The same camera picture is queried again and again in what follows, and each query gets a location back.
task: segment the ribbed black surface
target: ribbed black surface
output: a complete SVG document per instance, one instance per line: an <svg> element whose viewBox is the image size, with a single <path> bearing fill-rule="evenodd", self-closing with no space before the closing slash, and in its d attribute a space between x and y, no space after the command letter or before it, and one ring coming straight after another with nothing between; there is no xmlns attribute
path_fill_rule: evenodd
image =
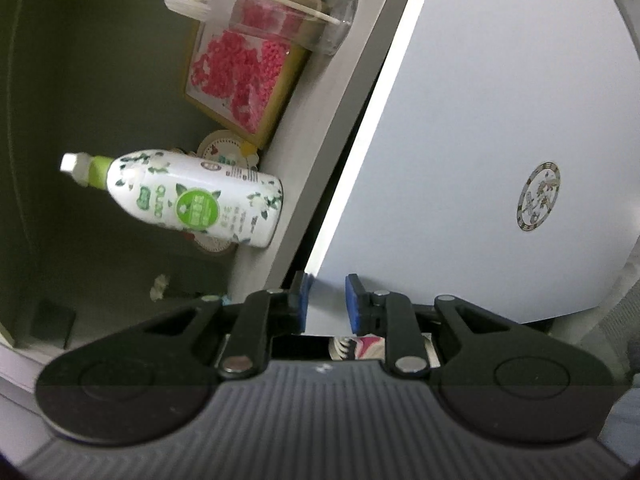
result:
<svg viewBox="0 0 640 480"><path fill-rule="evenodd" d="M225 383L162 440L126 449L56 440L23 470L37 480L612 480L625 466L594 441L522 449L484 440L424 384L360 361L271 362L257 378Z"/></svg>

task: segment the wooden stick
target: wooden stick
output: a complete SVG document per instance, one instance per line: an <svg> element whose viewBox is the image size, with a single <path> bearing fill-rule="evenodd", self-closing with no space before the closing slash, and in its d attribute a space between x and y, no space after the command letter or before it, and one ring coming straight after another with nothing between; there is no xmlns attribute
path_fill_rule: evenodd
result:
<svg viewBox="0 0 640 480"><path fill-rule="evenodd" d="M283 4L287 7L291 7L292 9L300 10L305 14L310 14L311 16L315 18L320 18L321 20L329 22L332 25L340 25L342 23L341 20L339 20L338 18L329 16L328 14L325 14L324 12L320 12L319 10L316 10L316 9L312 9L311 7L307 7L302 4L292 2L291 0L272 0L272 1L277 2L279 4Z"/></svg>

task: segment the round logo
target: round logo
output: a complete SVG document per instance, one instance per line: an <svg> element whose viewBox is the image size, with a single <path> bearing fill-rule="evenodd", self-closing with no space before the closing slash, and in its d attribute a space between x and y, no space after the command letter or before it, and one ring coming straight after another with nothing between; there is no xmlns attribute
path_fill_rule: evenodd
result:
<svg viewBox="0 0 640 480"><path fill-rule="evenodd" d="M518 225L523 231L540 227L556 204L560 170L552 162L540 164L522 188L518 202Z"/></svg>
<svg viewBox="0 0 640 480"><path fill-rule="evenodd" d="M203 189L190 189L178 197L175 213L189 229L204 231L218 219L218 202Z"/></svg>

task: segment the round coaster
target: round coaster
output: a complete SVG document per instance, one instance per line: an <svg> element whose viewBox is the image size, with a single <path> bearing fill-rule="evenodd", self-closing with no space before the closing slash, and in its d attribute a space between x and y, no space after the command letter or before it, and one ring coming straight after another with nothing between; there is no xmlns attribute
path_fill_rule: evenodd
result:
<svg viewBox="0 0 640 480"><path fill-rule="evenodd" d="M216 256L231 253L237 246L237 244L231 240L214 238L202 233L194 233L193 241L196 242L198 247L207 254L215 254Z"/></svg>
<svg viewBox="0 0 640 480"><path fill-rule="evenodd" d="M240 166L254 171L258 169L260 161L258 148L229 130L218 130L209 134L200 143L198 156L220 164Z"/></svg>

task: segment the sneaker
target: sneaker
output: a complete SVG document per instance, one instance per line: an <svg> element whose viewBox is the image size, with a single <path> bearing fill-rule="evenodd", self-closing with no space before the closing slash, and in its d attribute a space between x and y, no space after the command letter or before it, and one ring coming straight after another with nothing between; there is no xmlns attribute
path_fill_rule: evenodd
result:
<svg viewBox="0 0 640 480"><path fill-rule="evenodd" d="M431 334L423 334L424 347L431 367L440 366L431 343ZM378 336L334 337L329 341L329 354L333 361L358 361L360 359L385 359L385 339Z"/></svg>

